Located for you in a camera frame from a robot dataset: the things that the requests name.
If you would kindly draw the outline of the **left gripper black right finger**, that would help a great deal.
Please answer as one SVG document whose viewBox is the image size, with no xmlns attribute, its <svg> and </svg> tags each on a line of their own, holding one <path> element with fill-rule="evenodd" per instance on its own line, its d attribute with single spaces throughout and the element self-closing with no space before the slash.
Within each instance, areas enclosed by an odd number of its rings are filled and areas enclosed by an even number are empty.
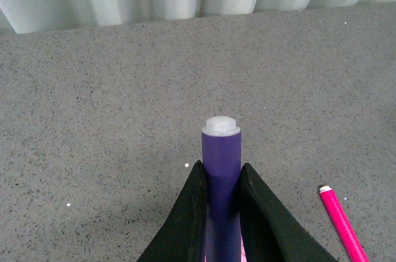
<svg viewBox="0 0 396 262">
<path fill-rule="evenodd" d="M 239 215 L 248 261 L 336 261 L 249 163 L 239 177 Z"/>
</svg>

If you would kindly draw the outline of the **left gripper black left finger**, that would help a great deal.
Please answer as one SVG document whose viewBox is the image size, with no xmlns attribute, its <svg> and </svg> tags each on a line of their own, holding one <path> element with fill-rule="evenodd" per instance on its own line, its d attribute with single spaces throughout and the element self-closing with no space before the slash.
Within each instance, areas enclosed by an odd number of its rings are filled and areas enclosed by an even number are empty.
<svg viewBox="0 0 396 262">
<path fill-rule="evenodd" d="M 197 161 L 165 223 L 139 261 L 204 261 L 207 223 L 207 179 Z"/>
</svg>

